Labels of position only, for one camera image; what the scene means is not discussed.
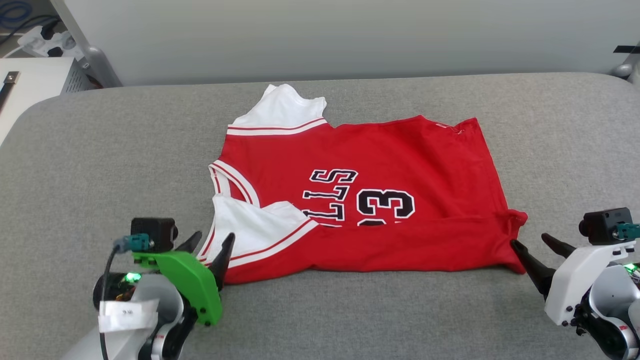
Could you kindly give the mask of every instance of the green led light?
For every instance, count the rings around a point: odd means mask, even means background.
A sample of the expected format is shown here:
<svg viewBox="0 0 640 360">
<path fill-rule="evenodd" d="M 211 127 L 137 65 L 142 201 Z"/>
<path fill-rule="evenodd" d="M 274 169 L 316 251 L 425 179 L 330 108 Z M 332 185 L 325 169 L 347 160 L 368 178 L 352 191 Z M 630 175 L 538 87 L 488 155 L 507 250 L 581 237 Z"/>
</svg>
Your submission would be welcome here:
<svg viewBox="0 0 640 360">
<path fill-rule="evenodd" d="M 141 278 L 142 278 L 142 275 L 138 274 L 137 272 L 130 272 L 124 276 L 124 279 L 127 282 L 138 282 L 140 281 Z"/>
<path fill-rule="evenodd" d="M 636 271 L 638 269 L 638 267 L 636 266 L 636 264 L 626 264 L 625 268 L 627 269 L 627 271 L 629 273 L 632 273 L 634 271 Z"/>
</svg>

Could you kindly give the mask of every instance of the gray fabric surface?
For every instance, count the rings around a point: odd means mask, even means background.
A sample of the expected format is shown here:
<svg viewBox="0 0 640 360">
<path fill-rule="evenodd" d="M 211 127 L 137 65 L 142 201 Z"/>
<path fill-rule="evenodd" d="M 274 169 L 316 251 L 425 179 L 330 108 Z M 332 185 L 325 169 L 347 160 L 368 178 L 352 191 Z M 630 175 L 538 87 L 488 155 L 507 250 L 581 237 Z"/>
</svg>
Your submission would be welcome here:
<svg viewBox="0 0 640 360">
<path fill-rule="evenodd" d="M 574 245 L 582 214 L 628 206 L 640 219 L 640 94 L 596 74 L 291 83 L 325 96 L 329 123 L 423 114 L 477 117 L 520 239 L 549 265 L 548 231 Z M 136 216 L 207 231 L 207 164 L 225 126 L 266 84 L 96 90 L 41 102 L 0 147 L 0 357 L 57 359 L 96 324 L 92 288 L 111 238 Z M 129 256 L 115 270 L 132 270 Z M 604 359 L 595 342 L 546 317 L 526 276 L 304 272 L 223 291 L 215 327 L 183 359 Z"/>
</svg>

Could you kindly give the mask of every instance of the white wall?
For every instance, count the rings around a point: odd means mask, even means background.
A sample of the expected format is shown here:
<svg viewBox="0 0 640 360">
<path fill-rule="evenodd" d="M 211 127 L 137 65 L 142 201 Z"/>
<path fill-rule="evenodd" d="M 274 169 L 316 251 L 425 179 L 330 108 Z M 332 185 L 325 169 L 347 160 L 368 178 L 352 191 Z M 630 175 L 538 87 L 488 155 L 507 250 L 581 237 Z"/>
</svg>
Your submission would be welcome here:
<svg viewBox="0 0 640 360">
<path fill-rule="evenodd" d="M 638 0 L 64 0 L 124 85 L 609 72 Z"/>
</svg>

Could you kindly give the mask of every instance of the sticker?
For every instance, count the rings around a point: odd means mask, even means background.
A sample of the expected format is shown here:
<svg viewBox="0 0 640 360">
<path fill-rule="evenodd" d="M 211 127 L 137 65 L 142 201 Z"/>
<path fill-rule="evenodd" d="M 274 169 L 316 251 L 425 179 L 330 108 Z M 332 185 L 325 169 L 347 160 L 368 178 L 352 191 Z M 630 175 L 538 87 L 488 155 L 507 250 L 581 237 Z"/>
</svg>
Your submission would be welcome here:
<svg viewBox="0 0 640 360">
<path fill-rule="evenodd" d="M 159 299 L 100 302 L 98 329 L 100 332 L 153 329 L 158 321 L 158 302 Z"/>
</svg>

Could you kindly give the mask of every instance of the jersey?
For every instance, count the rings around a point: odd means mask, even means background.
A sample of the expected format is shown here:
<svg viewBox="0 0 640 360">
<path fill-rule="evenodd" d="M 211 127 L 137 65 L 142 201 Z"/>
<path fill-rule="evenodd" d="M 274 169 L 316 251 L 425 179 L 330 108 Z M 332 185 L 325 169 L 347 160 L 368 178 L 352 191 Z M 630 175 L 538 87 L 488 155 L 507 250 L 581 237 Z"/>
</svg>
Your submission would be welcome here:
<svg viewBox="0 0 640 360">
<path fill-rule="evenodd" d="M 216 216 L 198 258 L 209 266 L 227 235 L 235 233 L 225 276 L 229 284 L 274 279 L 306 269 L 460 271 L 506 265 L 524 273 L 509 246 L 526 219 L 518 211 L 336 229 L 320 225 L 286 201 L 258 208 L 215 195 L 213 203 Z"/>
<path fill-rule="evenodd" d="M 419 115 L 333 127 L 323 117 L 325 106 L 324 98 L 303 99 L 289 85 L 269 86 L 249 113 L 229 125 L 221 156 L 209 167 L 215 192 L 266 213 L 284 201 L 313 221 L 308 226 L 315 224 L 296 238 L 295 256 L 279 251 L 237 266 L 261 267 L 278 258 L 282 267 L 297 256 L 304 268 L 325 270 L 507 264 L 524 271 L 509 240 L 526 214 L 507 207 L 476 119 L 448 126 Z M 219 207 L 216 216 L 229 209 Z M 258 213 L 244 221 L 265 216 Z M 227 223 L 241 227 L 242 220 Z M 484 241 L 474 242 L 480 233 Z M 210 233 L 208 242 L 214 238 Z M 236 234 L 236 243 L 261 244 L 256 249 L 287 243 L 279 235 L 249 238 Z M 204 261 L 217 254 L 206 248 L 199 254 Z"/>
</svg>

